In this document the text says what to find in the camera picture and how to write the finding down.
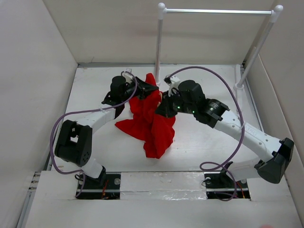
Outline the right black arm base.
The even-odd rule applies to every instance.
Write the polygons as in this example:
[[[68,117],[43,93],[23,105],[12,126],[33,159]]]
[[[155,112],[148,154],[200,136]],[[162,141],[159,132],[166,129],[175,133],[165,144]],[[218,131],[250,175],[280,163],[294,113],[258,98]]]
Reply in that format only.
[[[226,163],[221,171],[204,172],[205,180],[201,185],[206,188],[208,200],[250,199],[247,183],[233,181],[228,176],[227,170],[232,163]]]

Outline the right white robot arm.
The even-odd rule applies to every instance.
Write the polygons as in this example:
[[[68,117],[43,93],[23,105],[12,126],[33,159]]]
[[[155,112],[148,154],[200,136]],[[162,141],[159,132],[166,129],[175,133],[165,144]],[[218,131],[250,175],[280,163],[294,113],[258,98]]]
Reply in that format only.
[[[172,118],[178,113],[191,114],[202,124],[221,131],[253,151],[258,159],[228,162],[227,171],[219,175],[220,183],[230,187],[236,181],[262,178],[278,184],[293,155],[294,142],[265,134],[248,123],[241,123],[227,105],[216,99],[206,98],[200,84],[193,80],[165,79],[169,90],[162,95],[156,113]]]

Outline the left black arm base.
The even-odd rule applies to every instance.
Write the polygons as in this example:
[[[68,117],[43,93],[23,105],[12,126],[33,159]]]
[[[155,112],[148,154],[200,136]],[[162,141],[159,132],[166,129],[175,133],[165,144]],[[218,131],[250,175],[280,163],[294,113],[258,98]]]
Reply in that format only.
[[[83,175],[76,174],[75,179],[78,181],[76,189],[77,199],[80,200],[119,200],[121,173],[107,173],[104,183],[98,184],[88,177],[85,179],[83,190]]]

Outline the red t shirt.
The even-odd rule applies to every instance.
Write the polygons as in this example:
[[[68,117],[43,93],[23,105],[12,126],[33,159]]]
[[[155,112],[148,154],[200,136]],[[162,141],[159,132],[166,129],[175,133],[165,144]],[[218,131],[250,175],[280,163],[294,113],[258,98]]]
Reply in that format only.
[[[154,91],[143,100],[133,97],[129,101],[133,118],[115,124],[122,132],[144,141],[143,148],[147,158],[161,158],[175,136],[175,117],[166,118],[155,113],[160,101],[159,92],[160,90]]]

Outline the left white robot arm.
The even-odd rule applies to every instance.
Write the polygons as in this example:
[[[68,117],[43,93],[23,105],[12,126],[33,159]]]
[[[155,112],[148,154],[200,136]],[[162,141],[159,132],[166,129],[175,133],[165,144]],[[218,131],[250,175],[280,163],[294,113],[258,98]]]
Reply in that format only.
[[[55,156],[80,168],[82,181],[88,180],[95,188],[106,182],[106,169],[92,157],[93,134],[107,122],[116,119],[131,98],[147,98],[158,86],[142,81],[132,75],[115,76],[102,105],[97,111],[77,121],[65,120],[55,146]]]

